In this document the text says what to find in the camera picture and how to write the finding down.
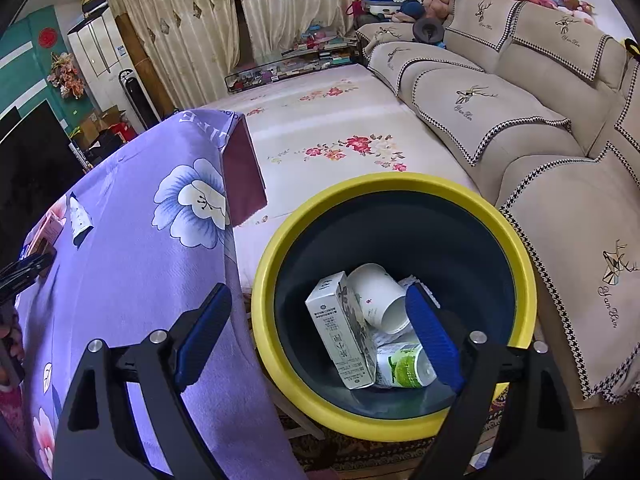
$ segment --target television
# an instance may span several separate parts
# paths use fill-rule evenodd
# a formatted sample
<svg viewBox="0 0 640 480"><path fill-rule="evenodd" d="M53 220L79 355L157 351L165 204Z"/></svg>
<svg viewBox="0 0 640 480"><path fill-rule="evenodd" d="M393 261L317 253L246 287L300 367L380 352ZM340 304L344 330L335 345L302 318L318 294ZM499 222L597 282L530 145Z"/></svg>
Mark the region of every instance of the television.
<svg viewBox="0 0 640 480"><path fill-rule="evenodd" d="M18 259L29 231L84 175L70 142L47 101L0 137L0 269Z"/></svg>
<svg viewBox="0 0 640 480"><path fill-rule="evenodd" d="M13 130L14 126L19 122L20 112L14 106L0 118L0 140L4 139L6 134Z"/></svg>

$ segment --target beige sofa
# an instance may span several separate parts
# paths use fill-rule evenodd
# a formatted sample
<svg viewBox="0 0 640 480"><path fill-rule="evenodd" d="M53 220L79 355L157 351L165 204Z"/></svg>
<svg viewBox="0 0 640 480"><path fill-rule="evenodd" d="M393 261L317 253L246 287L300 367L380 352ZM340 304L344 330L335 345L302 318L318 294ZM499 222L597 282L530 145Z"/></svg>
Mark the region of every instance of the beige sofa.
<svg viewBox="0 0 640 480"><path fill-rule="evenodd" d="M446 50L412 43L404 23L358 36L369 69L522 238L582 447L606 451L640 394L638 63L526 2L453 0L445 26Z"/></svg>

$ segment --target green and white can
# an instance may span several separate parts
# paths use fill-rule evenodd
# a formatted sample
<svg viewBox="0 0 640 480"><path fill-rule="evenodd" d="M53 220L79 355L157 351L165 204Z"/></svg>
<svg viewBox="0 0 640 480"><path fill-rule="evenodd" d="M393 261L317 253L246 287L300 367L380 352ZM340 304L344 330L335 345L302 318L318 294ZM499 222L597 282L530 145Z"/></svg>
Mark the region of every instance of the green and white can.
<svg viewBox="0 0 640 480"><path fill-rule="evenodd" d="M376 384L387 388L423 388L436 372L420 343L391 343L378 348Z"/></svg>

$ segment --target white paper cup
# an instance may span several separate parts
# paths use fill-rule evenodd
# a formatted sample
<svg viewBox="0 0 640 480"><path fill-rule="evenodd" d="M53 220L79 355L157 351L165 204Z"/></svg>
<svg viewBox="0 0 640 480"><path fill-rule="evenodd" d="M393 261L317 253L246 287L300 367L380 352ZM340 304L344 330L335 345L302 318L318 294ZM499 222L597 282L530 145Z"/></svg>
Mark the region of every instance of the white paper cup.
<svg viewBox="0 0 640 480"><path fill-rule="evenodd" d="M378 348L376 384L387 388L422 388L436 372L420 343L391 343Z"/></svg>
<svg viewBox="0 0 640 480"><path fill-rule="evenodd" d="M404 309L406 291L378 264L364 264L348 277L367 322L388 334L400 332L409 324Z"/></svg>

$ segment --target purple floral blanket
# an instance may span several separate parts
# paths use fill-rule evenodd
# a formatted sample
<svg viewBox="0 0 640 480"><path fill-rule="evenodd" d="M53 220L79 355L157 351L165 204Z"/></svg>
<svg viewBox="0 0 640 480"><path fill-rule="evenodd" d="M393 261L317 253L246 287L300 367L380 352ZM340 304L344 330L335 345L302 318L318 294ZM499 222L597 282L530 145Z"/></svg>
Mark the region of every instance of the purple floral blanket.
<svg viewBox="0 0 640 480"><path fill-rule="evenodd" d="M94 226L79 247L71 191ZM49 275L17 304L24 408L44 471L55 468L58 417L88 342L139 343L200 306L222 282L232 291L230 321L182 398L231 480L306 478L267 395L239 288L232 225L266 204L244 115L178 114L123 146L70 192L56 205L66 220ZM140 389L129 391L149 459L167 470Z"/></svg>

